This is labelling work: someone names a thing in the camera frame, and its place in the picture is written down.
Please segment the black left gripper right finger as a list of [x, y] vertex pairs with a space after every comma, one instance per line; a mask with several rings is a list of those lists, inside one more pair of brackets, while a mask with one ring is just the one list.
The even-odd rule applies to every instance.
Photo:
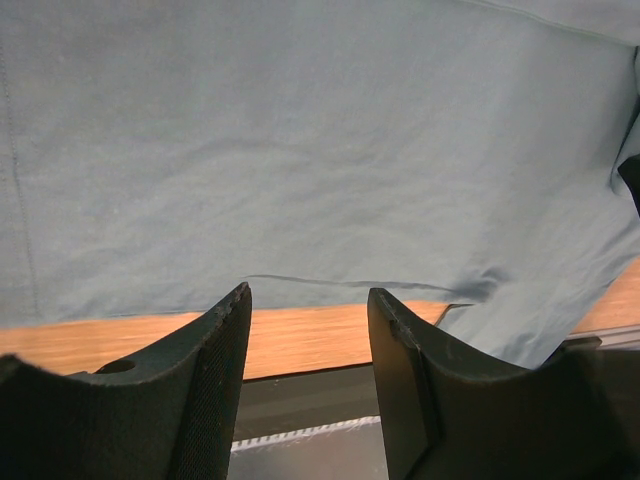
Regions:
[[392, 479], [635, 479], [639, 354], [570, 340], [522, 368], [429, 324], [383, 289], [367, 304]]

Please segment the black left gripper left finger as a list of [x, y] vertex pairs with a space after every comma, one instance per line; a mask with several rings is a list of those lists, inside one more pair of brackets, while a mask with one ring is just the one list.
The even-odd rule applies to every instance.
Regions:
[[209, 311], [99, 370], [1, 359], [5, 479], [223, 479], [251, 325], [240, 284]]

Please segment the grey-blue t shirt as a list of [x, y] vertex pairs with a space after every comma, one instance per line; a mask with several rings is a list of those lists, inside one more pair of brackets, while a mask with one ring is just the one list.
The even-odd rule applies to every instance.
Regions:
[[635, 1], [5, 1], [1, 323], [372, 288], [540, 364], [639, 253]]

